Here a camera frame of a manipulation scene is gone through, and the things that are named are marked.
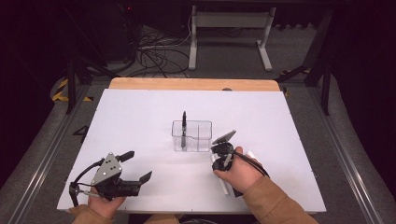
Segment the clear plastic container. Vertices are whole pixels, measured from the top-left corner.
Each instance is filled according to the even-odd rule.
[[[182,120],[174,120],[172,137],[175,151],[209,151],[212,140],[212,122],[206,120],[186,120],[186,136],[183,136]]]

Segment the white tabletop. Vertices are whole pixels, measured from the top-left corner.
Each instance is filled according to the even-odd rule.
[[[144,91],[105,90],[91,127],[58,203],[72,207],[68,184],[108,152],[134,157],[121,164],[124,180],[152,171],[138,197],[120,207],[128,213],[248,214],[231,186],[225,195],[212,173],[210,152],[174,151],[173,120],[183,111],[190,120],[211,120],[213,140],[232,130],[231,143],[251,150],[264,168],[306,212],[326,211],[281,91]],[[96,169],[80,182],[91,183]],[[79,203],[88,196],[79,194]]]

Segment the black marker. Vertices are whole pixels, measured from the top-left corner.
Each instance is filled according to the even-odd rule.
[[[186,122],[186,111],[183,112],[183,122],[181,123],[181,149],[186,150],[186,130],[187,130],[187,122]]]

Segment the wire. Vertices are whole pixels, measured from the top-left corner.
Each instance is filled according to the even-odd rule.
[[[189,56],[184,52],[176,49],[166,49],[171,47],[180,46],[187,41],[190,36],[188,35],[183,40],[180,39],[169,39],[169,35],[160,32],[150,32],[142,35],[139,41],[139,47],[137,48],[136,61],[140,63],[143,68],[133,71],[128,74],[127,77],[135,77],[138,75],[153,74],[155,77],[157,74],[161,74],[164,77],[168,77],[168,74],[179,74],[183,73],[185,77],[188,77],[185,71],[189,68],[186,63],[185,66],[171,61],[167,57],[167,52],[175,52],[187,60]],[[164,45],[163,42],[173,41],[169,45]],[[169,70],[170,66],[176,66],[177,70]]]
[[[87,186],[87,187],[93,187],[93,185],[89,185],[89,184],[84,184],[84,183],[77,183],[78,185],[83,185],[83,186]]]
[[[103,161],[105,159],[101,159],[99,161],[97,161],[96,163],[92,164],[91,166],[89,166],[87,169],[85,169],[83,172],[81,172],[81,174],[79,174],[79,176],[76,178],[76,180],[74,181],[74,183],[77,183],[85,174],[87,174],[87,172],[89,172],[93,167],[95,166],[100,166]]]

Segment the human hand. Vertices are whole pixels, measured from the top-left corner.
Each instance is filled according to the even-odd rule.
[[[237,147],[235,151],[243,154],[243,149],[241,147]],[[214,170],[213,173],[219,178],[227,181],[234,189],[241,193],[245,193],[262,178],[262,174],[259,171],[237,155],[233,155],[233,165],[229,171],[223,172]]]
[[[92,187],[91,192],[98,193],[96,188]],[[108,219],[113,219],[116,215],[117,209],[125,201],[126,197],[115,198],[113,201],[109,201],[106,198],[99,198],[95,196],[89,196],[88,207],[95,211],[97,214]]]

